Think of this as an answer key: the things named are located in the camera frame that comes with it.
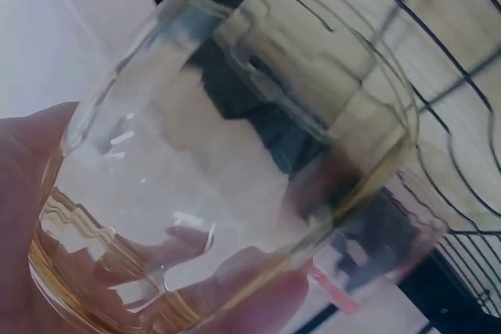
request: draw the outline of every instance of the dish rack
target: dish rack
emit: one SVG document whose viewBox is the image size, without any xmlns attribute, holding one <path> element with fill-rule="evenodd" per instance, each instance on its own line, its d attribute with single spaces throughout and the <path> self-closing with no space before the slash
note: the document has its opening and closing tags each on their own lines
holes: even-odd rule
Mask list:
<svg viewBox="0 0 501 334">
<path fill-rule="evenodd" d="M 499 136 L 501 142 L 501 133 L 496 132 L 501 127 L 496 119 L 497 110 L 501 110 L 501 88 L 488 84 L 496 81 L 492 78 L 496 71 L 501 77 L 501 28 L 488 26 L 489 22 L 501 26 L 501 4 L 499 0 L 459 0 L 470 6 L 473 21 L 466 21 L 473 26 L 468 29 L 465 21 L 455 29 L 448 25 L 451 20 L 437 22 L 434 18 L 440 6 L 447 8 L 449 0 L 438 2 L 434 12 L 426 12 L 426 7 L 423 12 L 424 3 L 429 5 L 434 0 L 349 1 L 376 26 L 370 43 L 385 41 L 396 50 L 397 59 L 404 58 L 400 63 L 413 84 L 421 119 L 421 138 L 409 169 L 441 198 L 448 214 L 448 234 L 399 285 L 429 320 L 419 333 L 433 328 L 442 334 L 500 332 L 501 200 L 485 198 L 486 188 L 480 192 L 479 179 L 471 176 L 481 174 L 486 181 L 501 181 L 501 145 L 496 139 Z M 487 30 L 488 42 L 482 42 L 482 35 L 478 37 L 481 46 L 465 53 L 468 43 L 458 47 L 456 42 L 461 38 L 455 40 L 451 34 L 461 30 L 463 36 L 471 38 L 480 35 L 477 29 Z M 419 37 L 407 38 L 409 31 Z M 417 55 L 422 63 L 416 62 L 416 49 L 425 51 Z M 433 68 L 435 62 L 442 65 L 440 74 Z M 435 77 L 440 88 L 427 84 Z M 458 121 L 451 121 L 454 109 L 459 111 Z M 474 111 L 474 119 L 468 118 L 469 111 Z M 463 146 L 468 142 L 474 147 Z M 434 208 L 422 200 L 420 193 L 398 176 L 416 202 L 433 213 Z M 336 312 L 334 305 L 326 306 L 294 334 L 314 332 Z"/>
</svg>

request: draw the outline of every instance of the hand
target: hand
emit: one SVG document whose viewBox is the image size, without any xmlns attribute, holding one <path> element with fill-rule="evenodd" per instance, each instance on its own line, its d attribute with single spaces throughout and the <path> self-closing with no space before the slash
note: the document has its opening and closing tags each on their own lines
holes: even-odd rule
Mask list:
<svg viewBox="0 0 501 334">
<path fill-rule="evenodd" d="M 27 262 L 40 210 L 41 177 L 73 111 L 74 104 L 67 103 L 30 117 L 0 120 L 0 332 L 84 334 L 45 301 Z M 286 273 L 193 334 L 276 334 L 307 291 L 302 273 Z"/>
</svg>

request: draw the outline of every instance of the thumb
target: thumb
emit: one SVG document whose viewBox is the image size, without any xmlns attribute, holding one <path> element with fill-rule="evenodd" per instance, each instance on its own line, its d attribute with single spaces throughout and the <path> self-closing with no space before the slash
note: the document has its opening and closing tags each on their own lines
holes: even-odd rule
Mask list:
<svg viewBox="0 0 501 334">
<path fill-rule="evenodd" d="M 0 120 L 0 131 L 16 139 L 39 160 L 45 160 L 59 145 L 76 106 L 75 102 L 66 102 L 29 117 Z"/>
<path fill-rule="evenodd" d="M 75 105 L 0 120 L 0 296 L 13 306 L 27 291 L 27 254 L 39 211 L 43 169 Z"/>
</svg>

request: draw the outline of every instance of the glass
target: glass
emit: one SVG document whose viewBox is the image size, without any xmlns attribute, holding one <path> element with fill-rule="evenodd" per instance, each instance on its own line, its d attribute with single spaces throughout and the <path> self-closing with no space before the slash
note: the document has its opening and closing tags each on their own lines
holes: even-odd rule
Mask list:
<svg viewBox="0 0 501 334">
<path fill-rule="evenodd" d="M 327 244 L 416 138 L 409 85 L 344 0 L 166 0 L 77 108 L 31 273 L 97 332 L 177 333 Z"/>
<path fill-rule="evenodd" d="M 400 168 L 314 257 L 311 279 L 347 314 L 399 283 L 449 230 L 430 185 Z"/>
</svg>

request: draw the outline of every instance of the empty glass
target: empty glass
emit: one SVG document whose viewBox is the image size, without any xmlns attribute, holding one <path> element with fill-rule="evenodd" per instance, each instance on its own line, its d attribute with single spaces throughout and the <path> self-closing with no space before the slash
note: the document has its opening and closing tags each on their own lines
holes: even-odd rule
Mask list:
<svg viewBox="0 0 501 334">
<path fill-rule="evenodd" d="M 97 332 L 177 333 L 332 240 L 416 137 L 344 0 L 166 0 L 47 166 L 31 272 Z"/>
</svg>

